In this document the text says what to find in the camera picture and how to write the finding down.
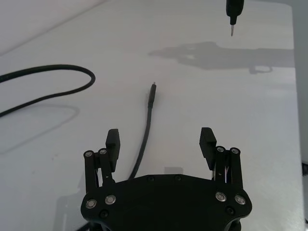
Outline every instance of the white wall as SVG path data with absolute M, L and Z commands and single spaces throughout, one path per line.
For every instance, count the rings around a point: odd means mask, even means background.
M 103 0 L 1 0 L 0 55 Z

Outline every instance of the metal pin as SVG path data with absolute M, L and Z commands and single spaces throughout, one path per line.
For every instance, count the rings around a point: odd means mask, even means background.
M 86 157 L 92 156 L 92 152 L 86 152 L 85 156 Z
M 235 199 L 235 201 L 236 201 L 237 203 L 239 203 L 240 205 L 245 205 L 245 204 L 246 204 L 245 198 L 243 198 L 243 197 L 240 196 L 240 195 L 236 195 L 234 199 Z
M 229 171 L 229 167 L 225 167 L 225 183 L 227 183 L 227 174 Z
M 219 151 L 220 153 L 223 153 L 225 150 L 222 147 L 218 147 L 217 151 Z
M 105 203 L 107 205 L 112 205 L 116 201 L 116 197 L 114 195 L 106 196 Z
M 231 36 L 233 36 L 234 33 L 234 25 L 231 25 Z
M 96 200 L 91 199 L 86 202 L 86 208 L 94 208 L 96 206 Z
M 219 200 L 220 202 L 225 202 L 227 200 L 227 197 L 225 194 L 222 192 L 217 192 L 215 195 L 216 199 Z
M 238 154 L 238 153 L 239 153 L 239 150 L 233 148 L 233 149 L 231 150 L 231 152 L 234 153 L 234 154 Z
M 100 154 L 106 154 L 106 153 L 107 153 L 107 151 L 105 149 L 100 150 Z

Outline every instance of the cable connector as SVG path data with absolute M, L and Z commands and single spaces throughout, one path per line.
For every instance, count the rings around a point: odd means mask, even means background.
M 155 92 L 156 92 L 156 84 L 154 82 L 151 86 L 151 90 L 149 94 L 148 108 L 153 108 L 153 104 L 155 100 Z

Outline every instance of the white table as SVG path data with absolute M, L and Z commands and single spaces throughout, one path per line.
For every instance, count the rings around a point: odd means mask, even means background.
M 118 128 L 114 174 L 125 180 L 144 130 L 146 95 L 157 83 L 150 137 L 137 176 L 176 170 L 211 176 L 201 127 L 242 151 L 253 211 L 243 231 L 303 230 L 292 9 L 247 1 L 230 37 L 224 0 L 111 0 L 0 58 L 1 74 L 76 64 L 96 83 L 0 122 L 0 224 L 6 231 L 73 231 L 84 223 L 85 150 Z M 81 86 L 58 71 L 0 86 L 1 110 Z

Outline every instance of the silver screw head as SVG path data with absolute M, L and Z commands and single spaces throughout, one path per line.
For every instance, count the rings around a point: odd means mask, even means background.
M 234 199 L 235 199 L 235 201 L 236 201 L 237 203 L 239 203 L 240 205 L 245 205 L 245 204 L 246 204 L 245 198 L 243 198 L 243 197 L 240 196 L 240 195 L 236 195 Z
M 97 202 L 94 199 L 88 200 L 86 202 L 86 208 L 94 208 L 96 206 Z
M 92 156 L 92 152 L 86 152 L 85 156 L 86 157 Z
M 233 152 L 234 154 L 238 154 L 238 153 L 239 153 L 239 150 L 233 148 L 233 149 L 231 150 L 231 152 Z
M 116 201 L 116 197 L 114 195 L 106 196 L 105 203 L 107 205 L 112 205 Z
M 227 196 L 225 194 L 223 194 L 222 192 L 217 192 L 215 197 L 220 202 L 225 202 L 227 200 Z
M 217 148 L 217 151 L 219 151 L 220 153 L 223 153 L 224 152 L 224 149 L 222 147 L 218 147 Z

